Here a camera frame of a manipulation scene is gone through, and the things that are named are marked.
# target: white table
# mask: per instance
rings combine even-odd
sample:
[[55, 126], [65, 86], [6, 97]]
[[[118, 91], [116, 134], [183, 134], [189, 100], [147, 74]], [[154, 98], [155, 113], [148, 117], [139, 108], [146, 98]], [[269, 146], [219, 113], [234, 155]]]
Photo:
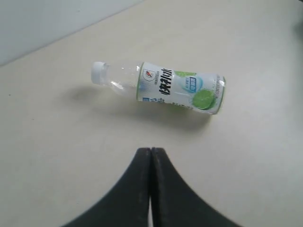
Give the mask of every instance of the white table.
[[[128, 101], [93, 61], [139, 59], [227, 79], [218, 115]], [[303, 223], [303, 3], [147, 0], [0, 68], [0, 226], [59, 227], [139, 147], [245, 227]]]

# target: lime graphic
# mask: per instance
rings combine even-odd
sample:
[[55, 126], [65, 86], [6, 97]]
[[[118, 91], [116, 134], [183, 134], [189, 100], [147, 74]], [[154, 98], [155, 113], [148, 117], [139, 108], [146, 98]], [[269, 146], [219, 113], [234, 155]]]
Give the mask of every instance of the lime graphic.
[[179, 77], [186, 77], [186, 76], [195, 76], [195, 72], [182, 72], [182, 71], [175, 71], [175, 74]]
[[198, 91], [193, 98], [193, 105], [199, 109], [205, 110], [215, 104], [215, 98], [212, 91], [203, 89]]

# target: white wall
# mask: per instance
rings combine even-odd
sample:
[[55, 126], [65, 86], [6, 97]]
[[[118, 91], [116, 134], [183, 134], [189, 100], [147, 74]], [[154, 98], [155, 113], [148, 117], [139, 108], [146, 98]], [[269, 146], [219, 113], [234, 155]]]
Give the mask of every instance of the white wall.
[[142, 0], [0, 0], [0, 65]]

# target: plastic bottle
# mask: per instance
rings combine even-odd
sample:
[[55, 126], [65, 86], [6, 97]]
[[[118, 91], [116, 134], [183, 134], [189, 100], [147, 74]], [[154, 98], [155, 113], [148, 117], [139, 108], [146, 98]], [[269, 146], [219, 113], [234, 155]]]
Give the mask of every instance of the plastic bottle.
[[176, 71], [139, 61], [95, 62], [91, 81], [137, 101], [174, 104], [208, 114], [219, 111], [225, 87], [225, 78], [217, 74]]

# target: white bottle cap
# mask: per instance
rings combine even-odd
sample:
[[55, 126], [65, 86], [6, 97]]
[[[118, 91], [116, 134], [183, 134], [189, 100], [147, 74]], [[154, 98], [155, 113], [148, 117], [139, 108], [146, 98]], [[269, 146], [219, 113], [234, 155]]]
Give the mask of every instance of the white bottle cap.
[[107, 84], [107, 67], [103, 62], [95, 62], [91, 69], [91, 82], [98, 85]]

